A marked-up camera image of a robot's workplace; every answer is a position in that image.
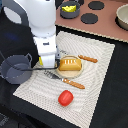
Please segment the knife blade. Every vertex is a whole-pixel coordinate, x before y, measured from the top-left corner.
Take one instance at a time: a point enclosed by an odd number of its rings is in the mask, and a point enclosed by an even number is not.
[[[69,53],[69,52],[64,51],[64,50],[60,50],[60,52],[66,54],[66,55],[75,55],[75,56],[78,56],[80,59],[87,60],[87,61],[90,61],[90,62],[93,62],[93,63],[97,63],[98,62],[97,59],[94,59],[94,58],[91,58],[91,57],[87,57],[87,56],[84,56],[84,55],[76,55],[76,54],[72,54],[72,53]]]

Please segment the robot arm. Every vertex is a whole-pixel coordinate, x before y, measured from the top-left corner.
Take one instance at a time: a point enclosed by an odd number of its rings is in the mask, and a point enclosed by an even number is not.
[[[11,21],[21,22],[26,26],[28,24],[31,28],[43,67],[54,68],[57,54],[55,0],[3,0],[2,4]]]

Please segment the wooden handle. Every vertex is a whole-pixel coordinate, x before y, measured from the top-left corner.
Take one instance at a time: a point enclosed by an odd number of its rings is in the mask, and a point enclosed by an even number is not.
[[[82,56],[82,55],[78,55],[78,57],[79,57],[80,59],[87,60],[87,61],[91,61],[91,62],[94,62],[94,63],[96,63],[96,62],[98,61],[97,59],[90,58],[90,57],[86,57],[86,56]]]
[[[67,83],[67,84],[70,84],[70,85],[72,85],[74,87],[80,88],[80,89],[85,89],[85,87],[82,84],[78,84],[78,83],[70,81],[68,79],[63,79],[63,82]]]

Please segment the tomato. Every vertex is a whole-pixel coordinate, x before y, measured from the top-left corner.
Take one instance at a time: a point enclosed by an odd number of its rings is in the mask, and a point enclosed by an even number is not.
[[[72,102],[73,98],[73,94],[70,91],[65,90],[60,94],[58,102],[62,106],[68,106]]]

